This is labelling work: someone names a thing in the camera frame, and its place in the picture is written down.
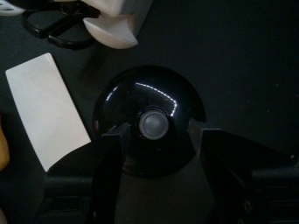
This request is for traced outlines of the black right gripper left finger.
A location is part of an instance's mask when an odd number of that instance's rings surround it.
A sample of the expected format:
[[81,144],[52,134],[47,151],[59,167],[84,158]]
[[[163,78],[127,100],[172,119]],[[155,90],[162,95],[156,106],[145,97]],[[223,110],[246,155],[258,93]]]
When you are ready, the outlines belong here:
[[128,138],[129,125],[125,122],[89,144],[96,164],[88,224],[115,224]]

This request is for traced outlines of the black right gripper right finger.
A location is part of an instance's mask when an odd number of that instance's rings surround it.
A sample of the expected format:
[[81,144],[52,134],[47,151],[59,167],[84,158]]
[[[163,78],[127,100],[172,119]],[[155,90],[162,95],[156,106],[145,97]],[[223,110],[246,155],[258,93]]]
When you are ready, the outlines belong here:
[[219,224],[254,224],[252,174],[256,145],[219,129],[202,133],[200,161],[215,199]]

